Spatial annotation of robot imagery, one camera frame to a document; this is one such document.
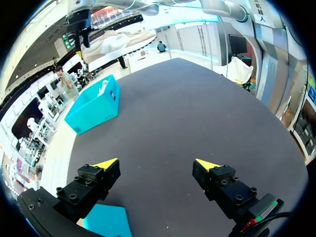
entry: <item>black tabletop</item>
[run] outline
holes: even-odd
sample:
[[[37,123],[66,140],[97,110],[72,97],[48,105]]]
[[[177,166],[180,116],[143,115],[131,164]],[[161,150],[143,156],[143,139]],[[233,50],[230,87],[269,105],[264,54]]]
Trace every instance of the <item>black tabletop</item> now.
[[[253,95],[215,72],[172,59],[118,80],[118,117],[76,137],[77,169],[120,160],[104,204],[126,208],[135,237],[221,237],[235,225],[192,176],[196,158],[228,164],[257,198],[292,210],[308,181],[303,157],[281,122]],[[284,220],[271,222],[275,232]]]

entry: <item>sign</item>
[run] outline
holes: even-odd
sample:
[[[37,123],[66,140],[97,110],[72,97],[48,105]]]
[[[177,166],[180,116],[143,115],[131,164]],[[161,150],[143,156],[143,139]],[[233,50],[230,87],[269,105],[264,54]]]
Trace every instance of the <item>sign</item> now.
[[[248,0],[257,24],[274,27],[270,7],[266,0]]]

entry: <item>green indicator light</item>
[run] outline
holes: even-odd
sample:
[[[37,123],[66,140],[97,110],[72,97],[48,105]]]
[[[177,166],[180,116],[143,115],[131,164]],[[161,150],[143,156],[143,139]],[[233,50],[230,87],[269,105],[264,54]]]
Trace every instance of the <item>green indicator light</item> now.
[[[257,222],[262,221],[262,217],[261,216],[257,216],[255,219]]]

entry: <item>blue storage bin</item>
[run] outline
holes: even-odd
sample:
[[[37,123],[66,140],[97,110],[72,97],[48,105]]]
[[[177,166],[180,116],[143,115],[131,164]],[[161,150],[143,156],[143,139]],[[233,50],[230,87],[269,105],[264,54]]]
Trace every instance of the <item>blue storage bin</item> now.
[[[95,204],[83,220],[84,228],[106,237],[132,237],[125,208]]]
[[[108,80],[108,84],[98,97],[104,80]],[[80,135],[116,117],[119,114],[119,93],[120,86],[113,75],[98,81],[77,98],[65,117],[66,123]]]

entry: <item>white chair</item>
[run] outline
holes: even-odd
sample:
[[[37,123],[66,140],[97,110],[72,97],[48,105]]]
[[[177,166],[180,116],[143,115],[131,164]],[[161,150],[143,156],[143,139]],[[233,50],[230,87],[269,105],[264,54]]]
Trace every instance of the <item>white chair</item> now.
[[[227,65],[213,66],[213,71],[226,76],[226,68]],[[232,57],[232,61],[228,64],[227,79],[244,86],[249,84],[252,70],[253,66],[249,67],[237,57]]]

